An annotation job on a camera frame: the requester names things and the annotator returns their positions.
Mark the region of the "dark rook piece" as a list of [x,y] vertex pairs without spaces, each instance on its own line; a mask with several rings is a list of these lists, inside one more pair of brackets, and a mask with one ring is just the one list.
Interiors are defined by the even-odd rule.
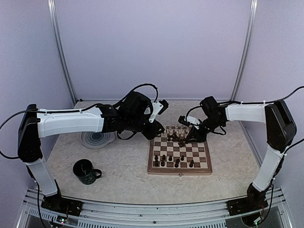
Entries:
[[155,160],[155,161],[154,161],[154,166],[155,166],[155,167],[159,167],[159,161],[158,161],[158,160]]

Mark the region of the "dark bishop piece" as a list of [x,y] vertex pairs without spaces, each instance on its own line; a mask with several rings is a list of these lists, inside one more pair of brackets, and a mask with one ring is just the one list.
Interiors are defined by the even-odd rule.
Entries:
[[192,168],[194,166],[194,160],[191,160],[189,167]]

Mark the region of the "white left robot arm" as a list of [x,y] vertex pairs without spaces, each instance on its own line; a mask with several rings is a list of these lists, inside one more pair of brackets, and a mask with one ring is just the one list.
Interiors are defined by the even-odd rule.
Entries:
[[83,109],[47,110],[35,104],[27,107],[18,131],[18,157],[38,183],[45,201],[62,211],[66,200],[51,176],[41,150],[41,139],[65,133],[141,133],[152,140],[164,132],[156,121],[169,104],[166,100],[152,102],[145,95],[131,91],[119,104],[94,104]]

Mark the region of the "dark knight piece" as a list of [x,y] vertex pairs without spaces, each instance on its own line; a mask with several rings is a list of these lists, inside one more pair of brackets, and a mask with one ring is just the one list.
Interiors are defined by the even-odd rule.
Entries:
[[174,167],[178,168],[179,167],[179,163],[180,163],[180,159],[176,159]]

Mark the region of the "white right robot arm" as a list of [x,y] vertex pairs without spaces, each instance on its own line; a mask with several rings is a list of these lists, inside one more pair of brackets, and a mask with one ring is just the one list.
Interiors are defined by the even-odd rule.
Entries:
[[203,143],[209,133],[217,134],[228,122],[239,122],[242,127],[259,126],[260,148],[264,149],[259,170],[247,189],[243,207],[253,211],[266,201],[265,194],[281,170],[286,153],[294,146],[297,127],[285,101],[218,102],[214,97],[204,98],[198,108],[205,119],[200,120],[189,113],[181,115],[180,124],[191,127],[185,141]]

